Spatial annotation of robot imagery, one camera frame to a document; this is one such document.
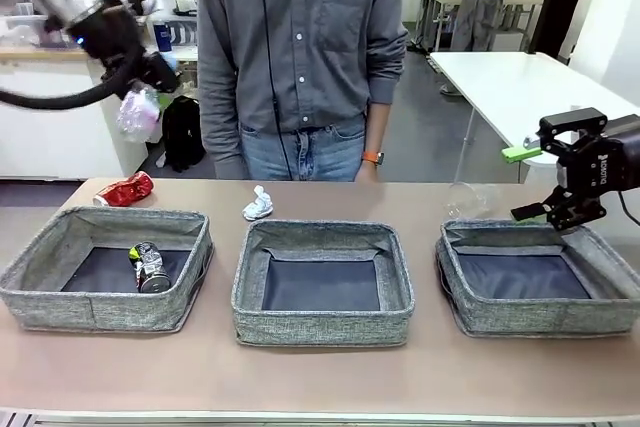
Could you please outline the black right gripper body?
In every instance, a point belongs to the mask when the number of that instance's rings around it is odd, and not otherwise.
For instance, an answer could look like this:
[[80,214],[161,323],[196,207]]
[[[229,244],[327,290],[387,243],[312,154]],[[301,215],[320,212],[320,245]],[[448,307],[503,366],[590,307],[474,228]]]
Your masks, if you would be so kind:
[[598,134],[579,130],[574,161],[567,167],[570,192],[587,198],[640,188],[640,116],[607,122]]

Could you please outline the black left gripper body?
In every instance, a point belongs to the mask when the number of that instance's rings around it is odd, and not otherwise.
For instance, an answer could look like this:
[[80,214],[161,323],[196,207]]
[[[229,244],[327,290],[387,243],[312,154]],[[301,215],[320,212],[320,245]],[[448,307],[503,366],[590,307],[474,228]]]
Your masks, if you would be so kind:
[[122,0],[99,0],[66,21],[66,32],[107,72],[115,72],[133,57],[132,75],[145,73],[145,49],[136,17]]

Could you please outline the clear plastic water bottle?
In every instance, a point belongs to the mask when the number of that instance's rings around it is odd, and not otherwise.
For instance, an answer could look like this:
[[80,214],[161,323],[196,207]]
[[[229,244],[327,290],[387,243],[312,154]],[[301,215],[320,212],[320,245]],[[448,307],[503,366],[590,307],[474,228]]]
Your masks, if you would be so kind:
[[161,117],[158,93],[151,87],[130,90],[121,102],[116,124],[129,142],[146,143]]

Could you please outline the crushed black silver can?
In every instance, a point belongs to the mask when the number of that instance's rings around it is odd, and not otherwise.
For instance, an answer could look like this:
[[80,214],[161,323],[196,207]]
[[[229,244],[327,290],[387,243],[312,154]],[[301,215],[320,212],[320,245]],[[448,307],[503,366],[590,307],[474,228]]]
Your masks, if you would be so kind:
[[128,258],[134,268],[139,293],[154,294],[169,290],[172,281],[164,268],[162,255],[152,242],[130,248]]

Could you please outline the person right forearm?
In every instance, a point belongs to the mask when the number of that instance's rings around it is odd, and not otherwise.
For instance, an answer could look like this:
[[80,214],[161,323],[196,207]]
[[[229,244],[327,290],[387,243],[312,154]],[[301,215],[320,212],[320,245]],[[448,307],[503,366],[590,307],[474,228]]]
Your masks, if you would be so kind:
[[235,83],[199,77],[201,133],[218,179],[246,177],[235,103]]

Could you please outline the person left forearm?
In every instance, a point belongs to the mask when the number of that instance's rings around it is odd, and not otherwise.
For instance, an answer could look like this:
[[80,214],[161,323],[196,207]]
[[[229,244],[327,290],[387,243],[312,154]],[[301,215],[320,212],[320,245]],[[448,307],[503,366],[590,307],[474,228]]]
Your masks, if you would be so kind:
[[371,103],[367,111],[365,149],[368,153],[378,154],[382,150],[383,140],[391,112],[389,104]]

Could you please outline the white desk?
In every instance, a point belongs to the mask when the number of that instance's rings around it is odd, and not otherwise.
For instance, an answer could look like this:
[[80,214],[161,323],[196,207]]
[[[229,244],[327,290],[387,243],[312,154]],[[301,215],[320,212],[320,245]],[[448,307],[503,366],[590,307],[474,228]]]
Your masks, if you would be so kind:
[[161,52],[156,44],[146,46],[146,57],[151,57],[156,53],[173,67],[178,63],[195,63],[198,60],[198,49],[195,45],[172,46],[171,49],[166,52]]

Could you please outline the blue canister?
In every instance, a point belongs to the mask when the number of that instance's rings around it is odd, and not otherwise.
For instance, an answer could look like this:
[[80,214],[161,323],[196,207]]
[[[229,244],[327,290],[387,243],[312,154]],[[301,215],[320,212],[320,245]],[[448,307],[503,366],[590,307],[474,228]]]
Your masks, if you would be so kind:
[[168,24],[164,20],[152,21],[153,32],[155,36],[156,45],[159,52],[171,52],[172,51],[172,35]]

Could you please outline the black backpack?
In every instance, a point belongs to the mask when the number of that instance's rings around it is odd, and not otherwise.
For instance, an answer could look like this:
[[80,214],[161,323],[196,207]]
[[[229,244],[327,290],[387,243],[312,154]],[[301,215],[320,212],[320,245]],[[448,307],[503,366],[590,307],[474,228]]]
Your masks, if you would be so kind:
[[175,172],[185,171],[204,158],[200,109],[196,100],[178,96],[169,104],[162,116],[162,138],[166,164]]

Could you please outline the white table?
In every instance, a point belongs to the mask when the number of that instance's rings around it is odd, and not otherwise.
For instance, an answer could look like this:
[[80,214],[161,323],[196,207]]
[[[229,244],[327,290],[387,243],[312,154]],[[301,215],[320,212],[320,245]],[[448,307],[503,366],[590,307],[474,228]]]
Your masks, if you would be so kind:
[[511,147],[522,145],[547,115],[585,107],[610,119],[640,114],[640,107],[545,54],[434,52],[430,61],[472,106],[456,182],[462,179],[479,117]]

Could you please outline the crushed red soda can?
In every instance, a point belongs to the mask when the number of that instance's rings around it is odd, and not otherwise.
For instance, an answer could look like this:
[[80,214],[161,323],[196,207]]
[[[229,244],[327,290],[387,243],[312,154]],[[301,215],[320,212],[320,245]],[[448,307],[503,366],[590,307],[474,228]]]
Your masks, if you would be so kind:
[[143,171],[131,177],[112,183],[101,189],[93,197],[96,206],[129,207],[148,197],[154,189],[152,178]]

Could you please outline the grey fabric basket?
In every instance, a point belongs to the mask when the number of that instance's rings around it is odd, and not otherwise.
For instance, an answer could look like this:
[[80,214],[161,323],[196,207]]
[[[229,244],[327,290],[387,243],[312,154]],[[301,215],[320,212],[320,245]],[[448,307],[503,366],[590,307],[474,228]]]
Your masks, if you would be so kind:
[[247,230],[231,308],[245,345],[395,347],[407,341],[415,299],[391,226],[261,220]]
[[450,220],[435,260],[454,319],[471,337],[619,336],[640,320],[640,273],[587,227]]
[[[172,285],[139,293],[128,252],[159,249]],[[56,214],[0,273],[0,300],[25,330],[174,333],[208,272],[214,243],[197,212],[75,207]]]

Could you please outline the person in grey shirt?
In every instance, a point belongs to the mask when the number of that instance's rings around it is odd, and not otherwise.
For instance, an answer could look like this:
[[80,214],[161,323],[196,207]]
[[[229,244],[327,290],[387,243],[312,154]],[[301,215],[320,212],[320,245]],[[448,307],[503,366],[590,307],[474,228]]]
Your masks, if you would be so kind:
[[198,84],[235,83],[240,180],[356,182],[403,72],[402,0],[198,0],[197,23]]

